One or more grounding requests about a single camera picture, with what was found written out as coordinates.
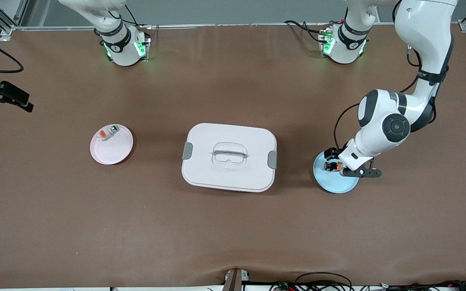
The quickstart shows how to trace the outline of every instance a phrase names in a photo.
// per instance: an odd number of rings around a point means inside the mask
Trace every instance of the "small bottle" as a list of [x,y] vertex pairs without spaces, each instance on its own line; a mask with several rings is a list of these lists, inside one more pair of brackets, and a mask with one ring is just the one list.
[[115,125],[111,125],[110,127],[107,127],[105,129],[102,129],[99,131],[96,136],[98,137],[98,140],[100,141],[106,141],[109,138],[111,138],[115,133],[119,131],[119,127]]

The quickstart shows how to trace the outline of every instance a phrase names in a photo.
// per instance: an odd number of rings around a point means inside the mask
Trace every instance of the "white lid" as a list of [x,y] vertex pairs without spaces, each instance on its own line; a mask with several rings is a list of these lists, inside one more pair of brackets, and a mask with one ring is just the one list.
[[[98,133],[111,126],[118,127],[118,131],[106,141],[98,140]],[[89,151],[95,161],[100,164],[118,164],[123,161],[133,148],[133,134],[120,124],[109,124],[99,129],[91,139]]]
[[274,181],[276,159],[266,129],[201,123],[188,133],[182,173],[195,186],[262,192]]

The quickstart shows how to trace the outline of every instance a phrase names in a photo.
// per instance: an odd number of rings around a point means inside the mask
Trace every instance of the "brown table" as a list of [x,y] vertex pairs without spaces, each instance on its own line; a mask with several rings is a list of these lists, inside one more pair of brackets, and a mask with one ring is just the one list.
[[[436,122],[376,159],[381,178],[334,195],[311,168],[339,113],[415,75],[392,26],[376,26],[350,65],[284,26],[161,30],[150,61],[133,67],[109,63],[91,31],[14,32],[2,48],[25,70],[0,81],[28,91],[35,109],[0,105],[0,287],[218,284],[231,267],[252,280],[466,280],[466,34],[453,34]],[[0,54],[0,68],[13,66]],[[359,129],[355,114],[342,143]],[[201,122],[272,131],[272,188],[187,184],[183,144]],[[123,164],[102,166],[89,140],[110,123],[137,143]]]

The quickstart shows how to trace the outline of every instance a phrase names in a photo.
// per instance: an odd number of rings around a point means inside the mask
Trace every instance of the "light blue plate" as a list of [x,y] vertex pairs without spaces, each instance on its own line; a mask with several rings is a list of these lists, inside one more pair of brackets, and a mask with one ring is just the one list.
[[[339,172],[325,170],[325,152],[320,153],[314,160],[314,177],[323,189],[331,193],[346,193],[357,185],[358,177],[343,177]],[[339,159],[331,159],[329,162],[337,162]]]

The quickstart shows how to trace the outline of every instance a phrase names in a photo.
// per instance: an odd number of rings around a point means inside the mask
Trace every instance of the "white storage box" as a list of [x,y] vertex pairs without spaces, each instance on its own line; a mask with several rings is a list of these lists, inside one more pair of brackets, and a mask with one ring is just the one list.
[[266,129],[201,123],[188,133],[182,173],[194,185],[262,192],[274,182],[276,138]]

